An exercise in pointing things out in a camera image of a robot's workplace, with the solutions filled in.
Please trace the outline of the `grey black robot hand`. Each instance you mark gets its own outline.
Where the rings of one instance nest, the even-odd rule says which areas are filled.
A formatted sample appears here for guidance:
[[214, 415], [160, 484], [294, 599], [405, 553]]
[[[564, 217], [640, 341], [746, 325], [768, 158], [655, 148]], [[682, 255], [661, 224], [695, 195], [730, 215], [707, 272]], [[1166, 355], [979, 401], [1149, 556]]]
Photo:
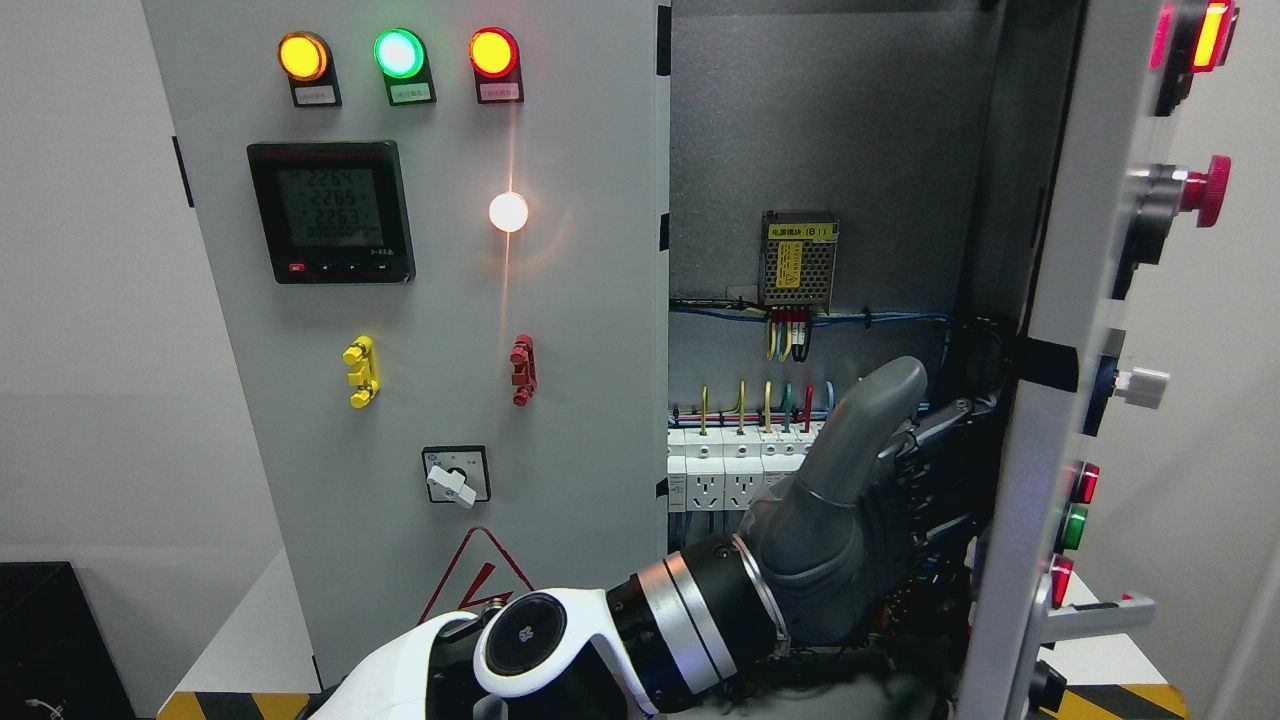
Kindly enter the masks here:
[[963, 415], [910, 423], [927, 375], [897, 357], [856, 383], [801, 466], [751, 503], [740, 536], [792, 641], [836, 646], [909, 577], [913, 538], [906, 474], [957, 438]]

